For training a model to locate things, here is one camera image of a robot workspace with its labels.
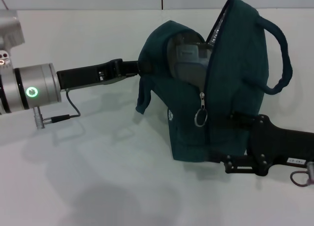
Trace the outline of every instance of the black clamp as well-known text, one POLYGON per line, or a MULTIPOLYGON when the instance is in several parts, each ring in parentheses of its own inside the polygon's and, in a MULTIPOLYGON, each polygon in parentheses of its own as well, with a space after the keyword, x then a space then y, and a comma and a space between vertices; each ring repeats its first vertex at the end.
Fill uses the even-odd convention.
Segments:
POLYGON ((60 89, 74 90, 101 84, 112 84, 140 73, 138 61, 121 58, 107 63, 57 72, 60 89))
POLYGON ((308 170, 314 183, 314 133, 281 129, 273 125, 266 115, 247 116, 233 113, 224 125, 250 131, 247 155, 222 155, 226 173, 252 173, 259 176, 268 174, 271 166, 289 165, 308 170))

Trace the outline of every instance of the silver connector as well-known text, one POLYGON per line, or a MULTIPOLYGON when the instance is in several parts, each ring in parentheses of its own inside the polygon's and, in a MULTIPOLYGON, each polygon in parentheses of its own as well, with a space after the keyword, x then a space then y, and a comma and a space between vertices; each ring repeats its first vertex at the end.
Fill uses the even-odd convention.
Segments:
POLYGON ((34 107, 33 111, 34 111, 34 118, 35 118, 37 129, 44 129, 45 128, 44 119, 43 119, 43 115, 40 112, 40 108, 34 107))
POLYGON ((47 125, 47 124, 51 124, 52 123, 52 119, 51 119, 51 117, 49 117, 49 118, 45 118, 44 119, 44 124, 45 125, 47 125))
POLYGON ((308 162, 307 164, 308 173, 309 173, 309 184, 314 184, 314 162, 308 162))

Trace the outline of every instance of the glowing green button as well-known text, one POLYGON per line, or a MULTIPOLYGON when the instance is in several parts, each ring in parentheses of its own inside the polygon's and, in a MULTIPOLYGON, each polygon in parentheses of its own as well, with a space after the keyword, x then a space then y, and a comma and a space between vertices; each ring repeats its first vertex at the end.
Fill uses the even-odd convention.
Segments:
POLYGON ((38 90, 35 87, 30 86, 26 89, 26 94, 27 96, 33 98, 38 95, 38 90))

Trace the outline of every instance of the backpack strap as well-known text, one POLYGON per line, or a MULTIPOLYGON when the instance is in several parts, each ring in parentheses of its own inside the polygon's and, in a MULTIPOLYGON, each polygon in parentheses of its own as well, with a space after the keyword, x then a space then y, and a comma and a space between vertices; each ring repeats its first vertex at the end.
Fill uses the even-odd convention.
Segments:
POLYGON ((257 18, 256 24, 264 28, 271 34, 273 34, 277 39, 281 48, 281 54, 283 58, 283 74, 282 78, 279 80, 278 84, 274 88, 269 88, 266 84, 262 83, 258 78, 253 77, 251 75, 245 76, 244 81, 251 85, 258 86, 264 93, 268 95, 275 95, 281 92, 282 89, 289 84, 292 78, 292 66, 288 54, 288 43, 285 35, 280 30, 280 28, 273 24, 271 21, 259 16, 257 18))

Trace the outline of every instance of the zipper pull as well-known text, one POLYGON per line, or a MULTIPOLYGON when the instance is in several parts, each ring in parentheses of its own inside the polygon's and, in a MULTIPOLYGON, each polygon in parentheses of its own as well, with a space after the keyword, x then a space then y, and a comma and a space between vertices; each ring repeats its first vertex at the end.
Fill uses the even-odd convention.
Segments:
POLYGON ((206 121, 207 121, 207 118, 208 118, 207 110, 205 109, 205 94, 203 92, 200 93, 200 98, 201 98, 201 108, 198 109, 198 111, 197 111, 197 113, 195 114, 195 117, 194 117, 194 124, 197 127, 204 126, 206 124, 206 121), (197 117, 199 116, 200 113, 202 113, 203 120, 204 120, 204 122, 202 124, 199 124, 198 123, 198 119, 197 119, 197 117))
POLYGON ((205 94, 201 92, 200 97, 201 97, 201 109, 205 109, 205 94))

